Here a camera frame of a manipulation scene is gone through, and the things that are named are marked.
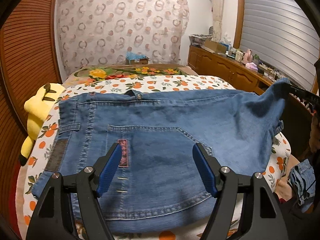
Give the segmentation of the person's right hand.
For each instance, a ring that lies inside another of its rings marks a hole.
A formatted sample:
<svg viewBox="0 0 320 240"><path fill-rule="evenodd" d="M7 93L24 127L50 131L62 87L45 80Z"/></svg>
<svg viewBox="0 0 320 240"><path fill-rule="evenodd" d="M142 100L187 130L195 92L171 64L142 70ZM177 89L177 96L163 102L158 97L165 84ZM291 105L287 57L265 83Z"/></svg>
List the person's right hand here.
<svg viewBox="0 0 320 240"><path fill-rule="evenodd" d="M312 153L315 153L320 149L319 119L316 114L312 117L309 146Z"/></svg>

